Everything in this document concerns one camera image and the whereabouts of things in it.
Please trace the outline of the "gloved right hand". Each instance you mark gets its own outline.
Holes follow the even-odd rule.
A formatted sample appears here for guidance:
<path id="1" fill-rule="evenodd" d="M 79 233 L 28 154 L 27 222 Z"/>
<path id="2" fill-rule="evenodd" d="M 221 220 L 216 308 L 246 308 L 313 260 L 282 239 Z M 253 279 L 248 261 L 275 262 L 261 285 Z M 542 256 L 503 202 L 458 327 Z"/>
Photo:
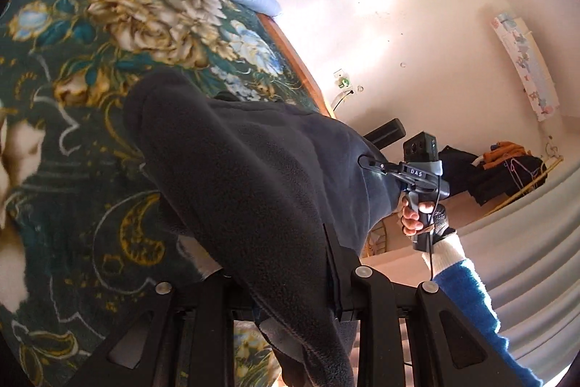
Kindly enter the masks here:
<path id="1" fill-rule="evenodd" d="M 442 204 L 435 205 L 430 201 L 421 202 L 419 209 L 414 210 L 407 193 L 400 194 L 397 218 L 402 226 L 402 232 L 409 238 L 432 232 L 434 241 L 438 242 L 454 232 Z"/>

